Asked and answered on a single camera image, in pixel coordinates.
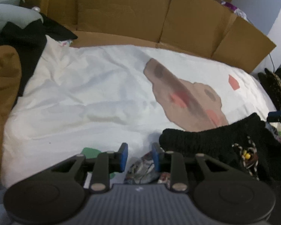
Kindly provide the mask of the brown garment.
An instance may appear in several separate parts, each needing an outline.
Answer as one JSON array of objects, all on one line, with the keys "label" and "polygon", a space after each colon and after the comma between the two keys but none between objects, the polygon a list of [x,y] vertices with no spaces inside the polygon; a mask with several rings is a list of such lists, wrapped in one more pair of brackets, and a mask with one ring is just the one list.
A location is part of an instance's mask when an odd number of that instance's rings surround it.
[{"label": "brown garment", "polygon": [[0,46],[0,170],[4,126],[18,95],[21,76],[17,51],[8,45]]}]

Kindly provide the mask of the white cartoon print bedsheet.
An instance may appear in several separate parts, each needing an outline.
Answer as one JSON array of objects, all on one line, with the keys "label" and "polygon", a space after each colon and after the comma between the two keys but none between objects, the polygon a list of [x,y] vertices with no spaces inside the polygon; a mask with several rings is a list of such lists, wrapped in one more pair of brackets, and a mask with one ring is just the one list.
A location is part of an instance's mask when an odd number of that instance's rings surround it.
[{"label": "white cartoon print bedsheet", "polygon": [[5,125],[1,182],[12,186],[86,147],[105,152],[126,142],[132,164],[166,128],[201,131],[274,110],[256,79],[221,62],[48,39]]}]

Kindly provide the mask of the brown cardboard box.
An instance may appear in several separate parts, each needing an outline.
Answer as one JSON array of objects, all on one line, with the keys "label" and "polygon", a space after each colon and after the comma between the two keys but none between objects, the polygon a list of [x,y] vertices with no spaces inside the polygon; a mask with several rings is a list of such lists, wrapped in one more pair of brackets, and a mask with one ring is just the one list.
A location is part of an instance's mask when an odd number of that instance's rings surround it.
[{"label": "brown cardboard box", "polygon": [[73,47],[168,49],[252,72],[275,48],[260,30],[214,0],[25,0],[72,30]]}]

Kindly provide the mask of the black knit garment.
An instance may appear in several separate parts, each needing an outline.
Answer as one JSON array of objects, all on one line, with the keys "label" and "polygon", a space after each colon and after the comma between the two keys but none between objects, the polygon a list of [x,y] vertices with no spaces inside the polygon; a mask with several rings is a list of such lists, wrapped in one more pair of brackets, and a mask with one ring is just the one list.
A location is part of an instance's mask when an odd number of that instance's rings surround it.
[{"label": "black knit garment", "polygon": [[255,145],[257,177],[275,192],[276,205],[269,218],[271,224],[281,224],[281,140],[277,130],[253,113],[231,125],[202,132],[186,132],[167,128],[159,137],[161,148],[192,158],[204,153],[245,173],[240,151]]}]

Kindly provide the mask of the black garment on pile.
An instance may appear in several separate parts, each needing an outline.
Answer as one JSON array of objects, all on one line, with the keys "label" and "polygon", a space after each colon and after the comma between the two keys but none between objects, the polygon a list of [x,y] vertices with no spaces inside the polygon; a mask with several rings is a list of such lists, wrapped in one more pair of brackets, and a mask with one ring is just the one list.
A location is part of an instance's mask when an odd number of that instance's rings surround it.
[{"label": "black garment on pile", "polygon": [[0,32],[0,46],[13,47],[20,58],[22,77],[18,97],[24,93],[28,80],[32,77],[37,63],[46,46],[46,36],[56,41],[76,40],[78,36],[58,22],[41,13],[43,21],[37,19],[25,28],[20,28],[12,22],[7,22]]}]

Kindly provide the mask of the leopard print garment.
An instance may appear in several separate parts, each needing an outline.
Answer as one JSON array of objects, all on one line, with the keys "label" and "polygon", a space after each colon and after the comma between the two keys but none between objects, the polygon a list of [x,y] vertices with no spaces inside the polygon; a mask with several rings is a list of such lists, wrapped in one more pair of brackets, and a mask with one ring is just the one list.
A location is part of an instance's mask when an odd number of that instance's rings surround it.
[{"label": "leopard print garment", "polygon": [[275,108],[281,110],[281,79],[275,73],[265,69],[264,73],[258,73],[258,79],[264,90],[272,100]]}]

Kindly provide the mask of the pale green garment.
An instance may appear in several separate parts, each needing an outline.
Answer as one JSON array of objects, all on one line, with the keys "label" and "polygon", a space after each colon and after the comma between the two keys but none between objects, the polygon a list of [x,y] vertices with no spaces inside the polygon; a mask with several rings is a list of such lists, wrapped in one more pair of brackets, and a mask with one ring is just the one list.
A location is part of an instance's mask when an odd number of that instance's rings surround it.
[{"label": "pale green garment", "polygon": [[41,20],[43,17],[38,11],[20,7],[20,3],[25,0],[0,0],[0,32],[7,22],[24,29],[31,22]]}]

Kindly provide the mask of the floral patterned cloth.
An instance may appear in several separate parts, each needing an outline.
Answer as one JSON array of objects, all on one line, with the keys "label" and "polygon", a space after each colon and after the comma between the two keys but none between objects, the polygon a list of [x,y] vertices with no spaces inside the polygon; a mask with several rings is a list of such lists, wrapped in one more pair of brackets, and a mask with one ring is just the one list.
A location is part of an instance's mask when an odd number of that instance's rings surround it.
[{"label": "floral patterned cloth", "polygon": [[155,170],[152,152],[145,154],[132,164],[124,178],[124,184],[165,184],[170,187],[170,173]]}]

